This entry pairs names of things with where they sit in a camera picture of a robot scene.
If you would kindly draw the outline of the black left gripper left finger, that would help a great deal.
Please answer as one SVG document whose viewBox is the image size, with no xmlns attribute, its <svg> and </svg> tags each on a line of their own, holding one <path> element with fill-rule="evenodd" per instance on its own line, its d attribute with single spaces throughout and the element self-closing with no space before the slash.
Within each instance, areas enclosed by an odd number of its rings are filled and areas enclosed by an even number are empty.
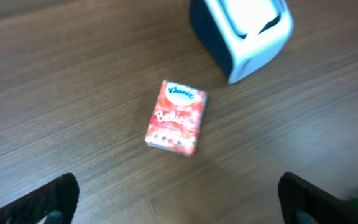
<svg viewBox="0 0 358 224">
<path fill-rule="evenodd" d="M 75 176 L 66 173 L 0 208 L 0 224 L 70 224 L 79 199 Z"/>
</svg>

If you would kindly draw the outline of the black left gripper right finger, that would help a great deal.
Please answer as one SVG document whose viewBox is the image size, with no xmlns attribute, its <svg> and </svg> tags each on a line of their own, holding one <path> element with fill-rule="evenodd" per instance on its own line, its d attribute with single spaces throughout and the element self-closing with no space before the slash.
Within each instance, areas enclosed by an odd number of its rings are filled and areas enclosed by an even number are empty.
<svg viewBox="0 0 358 224">
<path fill-rule="evenodd" d="M 281 176 L 278 197 L 285 224 L 358 224 L 353 198 L 341 200 L 294 173 Z"/>
</svg>

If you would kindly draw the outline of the red tissue pack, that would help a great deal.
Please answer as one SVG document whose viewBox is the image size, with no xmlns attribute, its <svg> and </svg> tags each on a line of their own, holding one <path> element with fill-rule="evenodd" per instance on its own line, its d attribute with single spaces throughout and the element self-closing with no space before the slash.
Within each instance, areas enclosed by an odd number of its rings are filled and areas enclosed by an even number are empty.
<svg viewBox="0 0 358 224">
<path fill-rule="evenodd" d="M 195 152 L 208 95 L 164 80 L 145 135 L 145 143 L 184 156 Z"/>
</svg>

